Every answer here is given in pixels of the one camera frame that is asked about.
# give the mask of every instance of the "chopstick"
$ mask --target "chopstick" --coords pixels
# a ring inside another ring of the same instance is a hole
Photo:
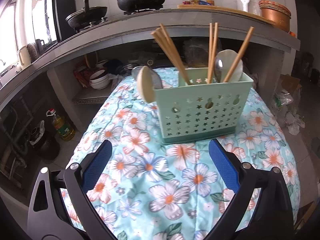
[[[161,29],[157,28],[154,32],[151,33],[151,35],[155,38],[156,42],[159,44],[160,48],[164,51],[172,64],[179,70],[184,81],[188,85],[191,85],[187,71],[183,65],[176,46],[174,45],[164,25],[160,24],[160,26]]]
[[[211,36],[209,38],[209,42],[210,42],[210,39],[213,39],[213,41],[211,41],[211,51],[209,54],[207,84],[211,84],[211,81],[212,81],[212,75],[213,75],[213,70],[214,70],[214,58],[216,56],[217,44],[218,44],[218,28],[219,28],[219,24],[214,23],[214,36],[213,36],[213,38]]]
[[[231,76],[233,75],[236,67],[238,66],[238,63],[239,61],[241,60],[241,58],[243,57],[244,53],[245,53],[245,50],[247,49],[248,45],[249,45],[249,41],[250,41],[250,38],[251,38],[251,35],[253,33],[253,30],[254,28],[251,26],[248,33],[247,33],[247,36],[245,37],[242,45],[241,45],[241,48],[239,49],[239,52],[238,52],[238,55],[236,56],[235,60],[233,61],[226,77],[224,78],[223,82],[229,82],[229,79],[231,78]]]

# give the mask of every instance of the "green utensil holder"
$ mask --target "green utensil holder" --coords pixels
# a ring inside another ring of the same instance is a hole
[[[253,80],[207,84],[207,68],[179,74],[179,86],[155,91],[163,143],[187,143],[234,133]]]

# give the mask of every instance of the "shelf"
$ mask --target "shelf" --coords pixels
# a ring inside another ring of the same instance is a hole
[[[109,84],[103,89],[83,88],[72,99],[72,102],[76,105],[96,105],[103,104],[112,92],[111,85]]]

